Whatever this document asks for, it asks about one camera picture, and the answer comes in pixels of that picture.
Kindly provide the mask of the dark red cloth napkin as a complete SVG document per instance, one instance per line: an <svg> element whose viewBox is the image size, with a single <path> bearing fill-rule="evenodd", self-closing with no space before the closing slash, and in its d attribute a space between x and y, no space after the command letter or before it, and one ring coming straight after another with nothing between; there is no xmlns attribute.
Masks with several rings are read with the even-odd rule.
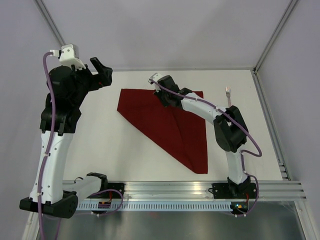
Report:
<svg viewBox="0 0 320 240"><path fill-rule="evenodd" d="M153 90L120 91L117 111L136 129L195 174L208 173L206 121L163 106Z"/></svg>

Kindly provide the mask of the silver metal fork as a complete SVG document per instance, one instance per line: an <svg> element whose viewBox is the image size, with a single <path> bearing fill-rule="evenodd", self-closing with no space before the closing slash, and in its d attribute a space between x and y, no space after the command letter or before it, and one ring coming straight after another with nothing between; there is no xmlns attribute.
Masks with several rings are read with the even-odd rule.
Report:
<svg viewBox="0 0 320 240"><path fill-rule="evenodd" d="M229 86L226 87L225 89L225 94L227 97L227 103L228 103L228 107L232 106L232 102L231 102L231 88Z"/></svg>

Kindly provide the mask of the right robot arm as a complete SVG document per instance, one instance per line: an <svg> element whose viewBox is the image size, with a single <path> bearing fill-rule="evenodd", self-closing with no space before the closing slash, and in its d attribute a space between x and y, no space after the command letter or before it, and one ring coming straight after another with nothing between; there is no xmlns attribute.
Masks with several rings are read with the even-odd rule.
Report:
<svg viewBox="0 0 320 240"><path fill-rule="evenodd" d="M239 109L235 106L218 108L204 100L188 88L179 89L170 75L153 74L148 82L154 85L154 95L165 107L176 107L190 112L214 127L215 140L218 146L225 151L228 164L228 192L233 199L246 197L246 190L251 183L250 177L245 174L241 150L247 142L247 130Z"/></svg>

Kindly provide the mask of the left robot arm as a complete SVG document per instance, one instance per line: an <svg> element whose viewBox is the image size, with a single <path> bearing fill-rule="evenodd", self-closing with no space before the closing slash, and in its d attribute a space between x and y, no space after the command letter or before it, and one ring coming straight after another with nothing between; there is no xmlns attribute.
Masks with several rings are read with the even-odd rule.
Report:
<svg viewBox="0 0 320 240"><path fill-rule="evenodd" d="M109 193L105 174L90 172L84 179L63 187L68 150L81 117L80 106L86 95L112 84L113 70L98 58L90 62L97 73L87 66L77 68L61 65L47 72L49 94L41 113L41 157L34 186L28 197L19 203L21 210L71 218L78 203L91 196L104 198Z"/></svg>

